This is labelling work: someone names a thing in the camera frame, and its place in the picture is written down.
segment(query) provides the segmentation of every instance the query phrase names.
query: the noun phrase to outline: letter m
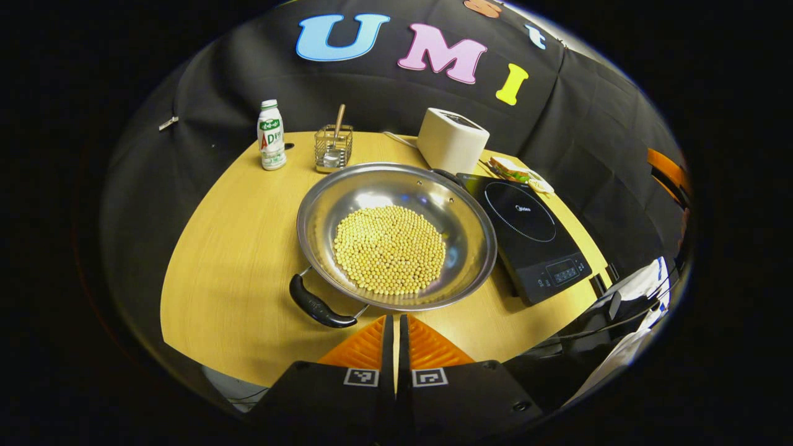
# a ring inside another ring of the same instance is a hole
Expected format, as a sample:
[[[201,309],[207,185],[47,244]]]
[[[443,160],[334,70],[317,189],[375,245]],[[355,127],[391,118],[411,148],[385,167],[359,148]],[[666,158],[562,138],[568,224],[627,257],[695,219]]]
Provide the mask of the letter m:
[[[446,72],[450,78],[462,83],[475,83],[477,80],[473,73],[477,69],[477,62],[483,52],[488,49],[475,40],[463,39],[449,48],[443,39],[440,29],[434,26],[414,23],[410,25],[416,35],[408,55],[396,63],[408,70],[422,71],[427,65],[424,63],[424,53],[430,60],[432,71],[439,73],[450,63],[454,66]]]

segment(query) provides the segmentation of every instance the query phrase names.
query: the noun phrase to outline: white toaster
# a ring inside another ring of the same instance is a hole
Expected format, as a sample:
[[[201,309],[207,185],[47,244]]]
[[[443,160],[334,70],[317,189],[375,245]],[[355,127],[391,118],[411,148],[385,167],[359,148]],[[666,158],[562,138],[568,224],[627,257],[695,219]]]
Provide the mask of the white toaster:
[[[473,174],[490,133],[457,113],[427,109],[416,146],[433,169]]]

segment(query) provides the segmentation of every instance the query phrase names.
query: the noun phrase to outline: table surface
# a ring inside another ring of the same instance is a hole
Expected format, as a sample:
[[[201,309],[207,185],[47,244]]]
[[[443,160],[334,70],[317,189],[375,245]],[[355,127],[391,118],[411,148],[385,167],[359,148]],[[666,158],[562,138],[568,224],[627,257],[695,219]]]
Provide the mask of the table surface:
[[[398,312],[370,307],[357,325],[331,329],[303,313],[289,296],[289,280],[308,266],[297,242],[297,208],[308,189],[326,175],[314,169],[313,134],[287,133],[285,141],[295,145],[286,152],[286,165],[276,171],[262,169],[253,143],[196,208],[163,284],[160,321],[165,342],[198,363],[261,386],[272,386],[296,360],[319,359],[382,314],[394,314],[398,325]],[[414,136],[403,138],[415,142]],[[485,150],[481,159],[493,155],[504,156]],[[351,164],[373,161],[427,168],[414,148],[381,133],[356,133]],[[479,163],[472,173],[495,176]],[[606,260],[581,223],[558,196],[539,195],[578,243],[593,274],[602,273],[610,286]],[[355,314],[362,306],[315,271],[304,281],[336,313]],[[499,261],[475,293],[413,315],[475,360],[505,361],[562,329],[594,301],[589,281],[581,280],[526,307],[511,295]]]

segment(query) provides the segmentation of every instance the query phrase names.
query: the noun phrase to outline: stainless steel pan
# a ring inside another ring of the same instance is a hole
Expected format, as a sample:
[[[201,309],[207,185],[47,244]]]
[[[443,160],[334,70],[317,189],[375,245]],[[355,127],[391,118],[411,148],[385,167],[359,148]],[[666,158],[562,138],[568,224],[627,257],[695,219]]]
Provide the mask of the stainless steel pan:
[[[424,215],[446,243],[440,278],[417,294],[386,296],[358,288],[334,258],[332,242],[342,219],[362,208],[390,205]],[[297,211],[297,238],[311,266],[292,277],[292,299],[319,323],[336,328],[354,325],[369,305],[422,311],[455,303],[490,276],[497,253],[496,233],[487,214],[459,179],[445,171],[396,163],[358,164],[320,180]],[[306,290],[302,276],[312,268],[342,293],[365,303],[361,312],[339,315]]]

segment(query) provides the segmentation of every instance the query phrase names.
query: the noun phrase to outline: black induction cooktop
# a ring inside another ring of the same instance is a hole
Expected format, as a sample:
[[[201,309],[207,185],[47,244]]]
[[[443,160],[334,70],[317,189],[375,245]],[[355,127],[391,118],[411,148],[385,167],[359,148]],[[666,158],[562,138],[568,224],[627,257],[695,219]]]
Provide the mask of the black induction cooktop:
[[[457,174],[496,230],[499,257],[523,301],[541,302],[592,273],[576,241],[527,184]]]

